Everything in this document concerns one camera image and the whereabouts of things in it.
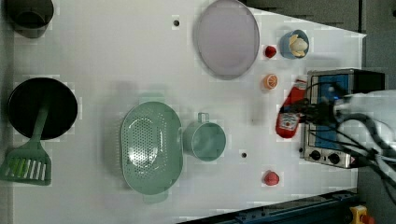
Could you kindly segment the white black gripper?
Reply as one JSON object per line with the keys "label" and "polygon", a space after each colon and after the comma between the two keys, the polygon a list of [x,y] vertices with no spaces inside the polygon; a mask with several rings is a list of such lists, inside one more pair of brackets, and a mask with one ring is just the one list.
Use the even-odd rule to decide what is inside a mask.
{"label": "white black gripper", "polygon": [[333,105],[319,103],[312,105],[283,105],[279,112],[306,112],[301,115],[299,121],[310,121],[315,125],[331,125],[337,122]]}

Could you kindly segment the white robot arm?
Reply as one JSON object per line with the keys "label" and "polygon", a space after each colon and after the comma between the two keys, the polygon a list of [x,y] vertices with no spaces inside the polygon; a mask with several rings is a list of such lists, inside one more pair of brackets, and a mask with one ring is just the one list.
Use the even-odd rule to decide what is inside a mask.
{"label": "white robot arm", "polygon": [[301,123],[335,133],[333,142],[347,152],[395,156],[394,91],[336,96],[318,104],[311,104],[303,94],[292,96],[278,112],[276,133],[290,138]]}

